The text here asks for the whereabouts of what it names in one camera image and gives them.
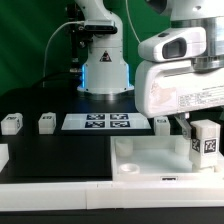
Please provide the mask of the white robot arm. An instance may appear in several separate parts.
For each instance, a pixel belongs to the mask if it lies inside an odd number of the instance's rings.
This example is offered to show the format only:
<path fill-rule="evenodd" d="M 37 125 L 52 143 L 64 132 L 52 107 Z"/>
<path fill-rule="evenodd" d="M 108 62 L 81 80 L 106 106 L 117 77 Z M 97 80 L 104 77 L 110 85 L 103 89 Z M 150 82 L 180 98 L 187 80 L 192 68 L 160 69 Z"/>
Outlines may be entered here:
<path fill-rule="evenodd" d="M 185 138 L 198 138 L 186 115 L 224 104 L 224 0 L 144 0 L 170 18 L 170 27 L 139 43 L 142 62 L 133 87 L 123 60 L 121 22 L 103 0 L 75 1 L 84 30 L 93 36 L 79 90 L 99 96 L 131 89 L 142 115 L 173 115 Z"/>

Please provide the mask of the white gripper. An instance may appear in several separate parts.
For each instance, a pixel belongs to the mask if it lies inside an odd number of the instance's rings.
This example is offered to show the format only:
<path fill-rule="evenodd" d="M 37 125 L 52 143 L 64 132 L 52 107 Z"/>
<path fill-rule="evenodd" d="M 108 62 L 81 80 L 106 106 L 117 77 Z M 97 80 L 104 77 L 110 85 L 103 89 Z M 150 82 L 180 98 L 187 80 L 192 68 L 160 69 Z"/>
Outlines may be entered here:
<path fill-rule="evenodd" d="M 147 118 L 176 114 L 183 137 L 191 139 L 186 112 L 224 105 L 224 68 L 197 73 L 190 60 L 143 61 L 135 75 L 135 105 Z"/>

